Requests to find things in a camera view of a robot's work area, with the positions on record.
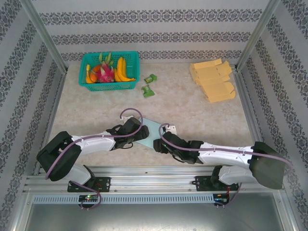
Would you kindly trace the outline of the orange paper box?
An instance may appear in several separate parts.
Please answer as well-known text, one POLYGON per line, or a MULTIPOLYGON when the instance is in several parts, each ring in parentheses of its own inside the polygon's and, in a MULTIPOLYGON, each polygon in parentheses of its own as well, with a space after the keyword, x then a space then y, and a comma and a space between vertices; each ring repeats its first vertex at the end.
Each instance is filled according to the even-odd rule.
POLYGON ((201 87, 210 103, 235 98, 234 85, 230 82, 232 69, 229 62, 221 59, 190 64, 193 81, 201 87))

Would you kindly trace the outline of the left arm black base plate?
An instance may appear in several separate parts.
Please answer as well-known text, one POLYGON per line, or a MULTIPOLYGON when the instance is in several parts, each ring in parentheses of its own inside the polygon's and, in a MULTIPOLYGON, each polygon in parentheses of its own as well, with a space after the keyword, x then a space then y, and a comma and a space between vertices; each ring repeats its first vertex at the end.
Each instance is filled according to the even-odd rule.
POLYGON ((97 191, 99 193, 107 193, 110 191, 111 178, 110 177, 92 177, 83 186, 69 181, 67 191, 69 193, 85 193, 97 191))

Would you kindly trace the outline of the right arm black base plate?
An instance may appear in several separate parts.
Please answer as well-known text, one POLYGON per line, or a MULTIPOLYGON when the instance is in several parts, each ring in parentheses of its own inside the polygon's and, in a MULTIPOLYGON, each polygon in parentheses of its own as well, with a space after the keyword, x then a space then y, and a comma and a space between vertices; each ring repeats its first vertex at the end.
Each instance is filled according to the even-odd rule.
POLYGON ((196 176, 191 184, 196 186, 198 192, 237 191, 239 188, 239 184, 227 185, 212 176, 196 176))

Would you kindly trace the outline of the aluminium frame post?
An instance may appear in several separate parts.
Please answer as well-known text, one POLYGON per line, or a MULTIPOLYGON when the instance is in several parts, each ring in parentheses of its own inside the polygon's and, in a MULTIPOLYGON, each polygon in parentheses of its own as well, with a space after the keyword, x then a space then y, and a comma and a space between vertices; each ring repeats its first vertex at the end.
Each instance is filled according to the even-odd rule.
POLYGON ((263 33, 263 30, 266 28, 268 21, 272 17, 279 3, 280 3, 280 0, 269 0, 243 52, 241 53, 237 64, 235 65, 235 68, 237 71, 240 71, 243 69, 246 63, 246 60, 248 59, 250 53, 252 52, 259 37, 263 33))
POLYGON ((60 52, 58 51, 51 35, 49 34, 46 26, 44 25, 39 13, 35 9, 32 0, 19 0, 22 7, 24 8, 29 19, 38 31, 42 41, 45 43, 48 51, 50 52, 53 60, 56 62, 58 68, 63 74, 67 73, 68 67, 66 66, 60 52))

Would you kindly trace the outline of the light blue paper box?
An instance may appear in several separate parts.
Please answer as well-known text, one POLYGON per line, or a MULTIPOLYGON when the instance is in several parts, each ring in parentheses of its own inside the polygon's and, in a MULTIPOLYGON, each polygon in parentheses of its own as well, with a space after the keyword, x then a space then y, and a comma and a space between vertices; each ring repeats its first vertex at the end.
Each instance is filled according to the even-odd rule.
POLYGON ((147 126, 149 130, 149 136, 144 140, 137 141, 137 143, 144 145, 148 148, 154 149, 154 140, 157 140, 160 138, 158 129, 161 124, 154 122, 152 120, 143 118, 143 125, 147 126))

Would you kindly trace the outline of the grey metal panel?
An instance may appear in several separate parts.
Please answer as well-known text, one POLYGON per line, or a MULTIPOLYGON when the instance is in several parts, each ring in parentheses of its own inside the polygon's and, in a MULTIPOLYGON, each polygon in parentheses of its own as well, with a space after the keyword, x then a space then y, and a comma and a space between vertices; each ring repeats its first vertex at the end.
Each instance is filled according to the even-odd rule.
POLYGON ((32 205, 16 231, 293 231, 273 207, 211 204, 32 205))

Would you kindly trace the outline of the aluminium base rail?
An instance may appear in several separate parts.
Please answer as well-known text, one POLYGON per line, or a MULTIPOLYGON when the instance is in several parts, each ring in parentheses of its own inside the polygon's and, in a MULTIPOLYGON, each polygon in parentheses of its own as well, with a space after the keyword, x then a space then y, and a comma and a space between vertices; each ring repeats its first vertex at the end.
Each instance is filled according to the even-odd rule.
MULTIPOLYGON (((196 176, 210 175, 213 166, 152 166, 152 167, 99 167, 91 166, 97 177, 110 177, 111 194, 173 194, 195 193, 191 182, 196 176)), ((45 179, 45 171, 27 176, 23 193, 65 194, 68 181, 52 182, 45 179)))

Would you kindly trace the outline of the teal plastic basket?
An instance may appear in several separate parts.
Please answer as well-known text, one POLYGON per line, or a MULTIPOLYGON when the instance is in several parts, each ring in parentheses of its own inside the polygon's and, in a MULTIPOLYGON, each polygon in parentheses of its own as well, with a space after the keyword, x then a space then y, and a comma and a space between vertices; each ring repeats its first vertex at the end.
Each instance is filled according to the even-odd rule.
POLYGON ((126 61, 126 74, 128 78, 134 78, 135 81, 119 82, 119 83, 86 83, 86 67, 98 65, 100 53, 87 53, 83 56, 79 72, 79 85, 86 87, 90 91, 104 90, 130 90, 134 89, 140 77, 140 60, 139 54, 136 51, 115 51, 111 52, 111 59, 114 61, 112 67, 117 67, 117 61, 120 57, 126 61))

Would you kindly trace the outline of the pink dragon fruit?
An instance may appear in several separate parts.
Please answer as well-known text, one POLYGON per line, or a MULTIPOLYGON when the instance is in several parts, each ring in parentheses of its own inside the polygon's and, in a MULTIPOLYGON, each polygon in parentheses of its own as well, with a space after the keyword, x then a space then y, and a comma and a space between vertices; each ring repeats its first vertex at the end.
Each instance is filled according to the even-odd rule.
POLYGON ((105 58, 103 58, 103 54, 100 53, 99 56, 99 69, 96 72, 97 81, 99 83, 111 83, 114 82, 115 74, 113 69, 113 59, 112 59, 112 53, 109 52, 105 58))

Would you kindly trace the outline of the aluminium side rail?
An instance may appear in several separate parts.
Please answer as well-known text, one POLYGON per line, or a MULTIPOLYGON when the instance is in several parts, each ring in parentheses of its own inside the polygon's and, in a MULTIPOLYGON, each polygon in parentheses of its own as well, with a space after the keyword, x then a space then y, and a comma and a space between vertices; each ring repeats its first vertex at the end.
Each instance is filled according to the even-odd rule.
POLYGON ((51 135, 51 129, 61 97, 65 77, 66 74, 60 75, 59 73, 56 73, 54 74, 53 79, 43 85, 42 93, 40 94, 40 100, 42 100, 43 108, 32 149, 34 164, 30 168, 31 175, 37 175, 39 173, 40 166, 37 161, 37 155, 39 151, 47 144, 51 135))
MULTIPOLYGON (((234 67, 232 68, 232 74, 234 76, 234 80, 236 83, 236 87, 238 90, 238 94, 241 99, 241 103, 243 106, 245 118, 249 127, 250 135, 253 140, 253 147, 255 144, 260 145, 261 147, 264 147, 261 145, 261 142, 263 141, 261 137, 261 133, 257 124, 257 120, 253 111, 253 107, 251 105, 244 81, 242 79, 241 73, 239 73, 234 67)), ((266 176, 272 176, 273 169, 271 164, 275 164, 275 159, 266 158, 264 156, 258 156, 253 155, 252 159, 249 162, 249 169, 252 171, 255 175, 266 175, 266 176)))

